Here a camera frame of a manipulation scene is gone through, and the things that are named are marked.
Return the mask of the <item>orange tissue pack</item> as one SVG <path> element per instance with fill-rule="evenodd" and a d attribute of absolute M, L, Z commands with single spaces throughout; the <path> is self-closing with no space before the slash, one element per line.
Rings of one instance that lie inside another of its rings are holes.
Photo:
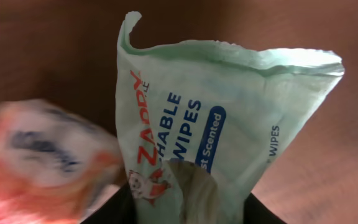
<path fill-rule="evenodd" d="M 119 175 L 117 139 L 43 100 L 0 104 L 0 223 L 79 223 Z"/>

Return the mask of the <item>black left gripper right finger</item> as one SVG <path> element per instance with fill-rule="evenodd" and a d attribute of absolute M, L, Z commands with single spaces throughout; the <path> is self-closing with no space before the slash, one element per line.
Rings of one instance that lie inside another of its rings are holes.
<path fill-rule="evenodd" d="M 272 213 L 254 194 L 244 202 L 243 224 L 286 224 Z"/>

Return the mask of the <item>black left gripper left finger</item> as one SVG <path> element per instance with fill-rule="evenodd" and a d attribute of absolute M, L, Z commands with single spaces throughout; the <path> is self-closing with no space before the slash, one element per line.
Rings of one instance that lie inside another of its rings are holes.
<path fill-rule="evenodd" d="M 106 187 L 80 224 L 137 224 L 137 212 L 129 184 Z"/>

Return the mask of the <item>green wet wipes pack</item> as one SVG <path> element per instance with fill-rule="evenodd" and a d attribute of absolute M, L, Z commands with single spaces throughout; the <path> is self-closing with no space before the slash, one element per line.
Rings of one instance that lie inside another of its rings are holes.
<path fill-rule="evenodd" d="M 244 202 L 344 74 L 315 49 L 117 40 L 116 129 L 139 223 L 242 223 Z"/>

